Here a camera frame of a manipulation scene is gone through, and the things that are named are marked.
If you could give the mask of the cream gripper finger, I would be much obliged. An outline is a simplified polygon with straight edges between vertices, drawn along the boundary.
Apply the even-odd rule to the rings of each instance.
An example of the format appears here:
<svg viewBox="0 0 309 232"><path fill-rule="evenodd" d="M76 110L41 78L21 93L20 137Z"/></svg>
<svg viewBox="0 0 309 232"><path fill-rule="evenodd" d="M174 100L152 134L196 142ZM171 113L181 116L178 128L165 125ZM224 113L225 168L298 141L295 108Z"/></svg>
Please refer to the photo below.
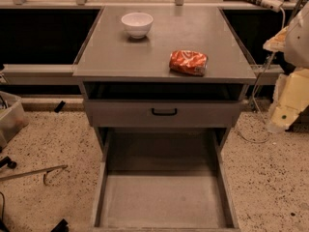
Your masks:
<svg viewBox="0 0 309 232"><path fill-rule="evenodd" d="M289 75L280 74L268 111L267 130L287 130L309 105L309 70L296 68Z"/></svg>
<svg viewBox="0 0 309 232"><path fill-rule="evenodd" d="M283 52L286 46L287 32L287 27L281 29L275 36L264 43L263 49L271 52Z"/></svg>

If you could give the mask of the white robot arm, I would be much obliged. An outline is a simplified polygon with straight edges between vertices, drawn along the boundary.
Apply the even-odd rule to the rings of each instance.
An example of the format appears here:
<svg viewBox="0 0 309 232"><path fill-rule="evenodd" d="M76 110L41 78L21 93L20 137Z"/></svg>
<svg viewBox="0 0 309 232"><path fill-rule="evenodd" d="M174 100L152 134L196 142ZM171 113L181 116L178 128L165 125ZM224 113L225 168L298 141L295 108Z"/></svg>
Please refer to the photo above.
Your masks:
<svg viewBox="0 0 309 232"><path fill-rule="evenodd" d="M267 130L282 132L309 106L309 2L263 49L283 52L284 60L295 66L289 75L279 75L269 109Z"/></svg>

